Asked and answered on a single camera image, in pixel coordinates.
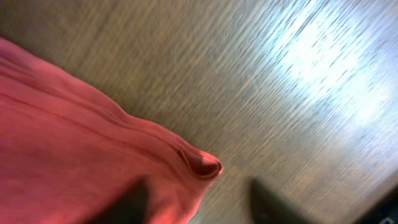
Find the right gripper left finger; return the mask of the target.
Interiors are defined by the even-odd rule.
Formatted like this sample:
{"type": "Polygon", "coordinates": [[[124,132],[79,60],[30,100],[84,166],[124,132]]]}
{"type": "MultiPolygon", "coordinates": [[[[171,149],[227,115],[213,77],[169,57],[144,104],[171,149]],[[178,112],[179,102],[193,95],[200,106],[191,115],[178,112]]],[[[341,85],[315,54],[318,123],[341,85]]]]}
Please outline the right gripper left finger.
{"type": "Polygon", "coordinates": [[[147,178],[140,178],[120,197],[84,224],[143,224],[150,198],[147,178]]]}

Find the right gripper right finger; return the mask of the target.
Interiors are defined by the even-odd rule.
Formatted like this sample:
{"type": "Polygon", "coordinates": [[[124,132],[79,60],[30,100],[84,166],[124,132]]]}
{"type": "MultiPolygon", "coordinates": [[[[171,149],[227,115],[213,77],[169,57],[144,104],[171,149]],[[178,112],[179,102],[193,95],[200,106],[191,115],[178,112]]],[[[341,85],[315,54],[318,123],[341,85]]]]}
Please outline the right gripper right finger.
{"type": "Polygon", "coordinates": [[[310,224],[255,178],[249,184],[249,211],[254,224],[310,224]]]}

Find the orange soccer t-shirt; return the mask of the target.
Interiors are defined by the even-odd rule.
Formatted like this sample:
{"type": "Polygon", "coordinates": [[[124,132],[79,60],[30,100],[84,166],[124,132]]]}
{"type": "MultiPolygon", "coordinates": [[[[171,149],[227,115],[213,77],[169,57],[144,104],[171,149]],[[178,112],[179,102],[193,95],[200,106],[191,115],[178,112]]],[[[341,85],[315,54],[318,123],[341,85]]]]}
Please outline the orange soccer t-shirt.
{"type": "Polygon", "coordinates": [[[187,223],[221,161],[1,40],[1,222],[84,223],[140,178],[144,223],[187,223]]]}

